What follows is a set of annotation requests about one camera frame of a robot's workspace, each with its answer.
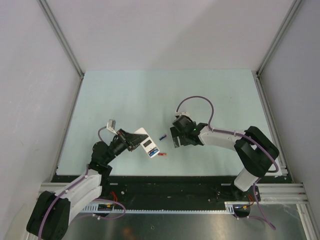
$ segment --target white tabletop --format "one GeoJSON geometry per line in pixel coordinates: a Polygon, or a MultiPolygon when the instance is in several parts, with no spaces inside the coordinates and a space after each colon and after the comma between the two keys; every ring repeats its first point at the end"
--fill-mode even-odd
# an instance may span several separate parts
{"type": "MultiPolygon", "coordinates": [[[[126,150],[110,163],[111,175],[238,175],[243,164],[235,151],[216,146],[174,148],[170,127],[176,108],[180,101],[193,95],[212,101],[213,127],[245,130],[256,126],[271,139],[252,72],[248,69],[87,71],[56,173],[83,173],[91,161],[92,147],[99,141],[98,129],[109,119],[115,119],[116,130],[122,128],[133,133],[145,128],[167,156],[149,158],[141,147],[133,152],[126,150]],[[159,141],[164,134],[167,137],[159,141]]],[[[211,107],[205,100],[190,99],[180,111],[188,111],[197,123],[207,123],[211,107]]],[[[103,130],[101,136],[109,144],[114,135],[103,130]]]]}

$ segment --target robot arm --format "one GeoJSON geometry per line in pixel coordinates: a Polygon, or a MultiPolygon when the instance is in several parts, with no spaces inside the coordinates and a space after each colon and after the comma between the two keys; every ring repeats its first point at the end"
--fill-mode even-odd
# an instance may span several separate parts
{"type": "Polygon", "coordinates": [[[208,124],[196,124],[192,121],[187,112],[180,113],[172,124],[174,127],[171,127],[170,131],[175,148],[181,145],[214,145],[236,151],[244,168],[233,185],[242,192],[246,192],[259,178],[264,177],[272,165],[266,154],[258,147],[254,149],[252,142],[243,135],[260,144],[273,159],[279,156],[276,146],[255,126],[245,131],[220,128],[210,130],[206,127],[208,124]]]}
{"type": "Polygon", "coordinates": [[[26,230],[44,240],[61,240],[71,221],[90,202],[110,194],[108,164],[124,150],[135,150],[142,146],[150,158],[159,149],[147,132],[140,128],[135,133],[122,129],[114,131],[113,141],[107,145],[97,142],[92,148],[91,162],[84,175],[56,192],[44,191],[38,198],[26,230]]]}

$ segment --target gray floor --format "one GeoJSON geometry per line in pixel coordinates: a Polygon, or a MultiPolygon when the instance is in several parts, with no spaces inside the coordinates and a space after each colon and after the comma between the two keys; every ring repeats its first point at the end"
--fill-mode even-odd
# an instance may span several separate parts
{"type": "MultiPolygon", "coordinates": [[[[83,218],[69,226],[64,240],[305,240],[295,205],[263,209],[277,227],[225,214],[127,214],[115,220],[83,218]]],[[[260,216],[254,206],[252,216],[260,216]]]]}

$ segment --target wall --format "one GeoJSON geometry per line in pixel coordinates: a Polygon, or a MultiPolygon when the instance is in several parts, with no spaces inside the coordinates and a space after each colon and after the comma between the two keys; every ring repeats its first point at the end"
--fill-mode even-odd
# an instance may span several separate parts
{"type": "Polygon", "coordinates": [[[294,0],[48,0],[83,70],[257,70],[294,0]]]}
{"type": "Polygon", "coordinates": [[[80,80],[37,1],[1,1],[0,32],[3,239],[51,173],[80,80]]]}
{"type": "Polygon", "coordinates": [[[262,73],[290,170],[320,226],[320,1],[308,0],[262,73]]]}

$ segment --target blue battery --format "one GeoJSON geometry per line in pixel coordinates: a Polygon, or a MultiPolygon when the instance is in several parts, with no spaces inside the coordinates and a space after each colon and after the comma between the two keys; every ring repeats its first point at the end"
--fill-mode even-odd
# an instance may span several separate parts
{"type": "Polygon", "coordinates": [[[164,138],[166,138],[166,137],[167,137],[167,135],[165,134],[165,135],[163,135],[162,137],[160,137],[159,140],[161,141],[162,139],[164,139],[164,138]]]}

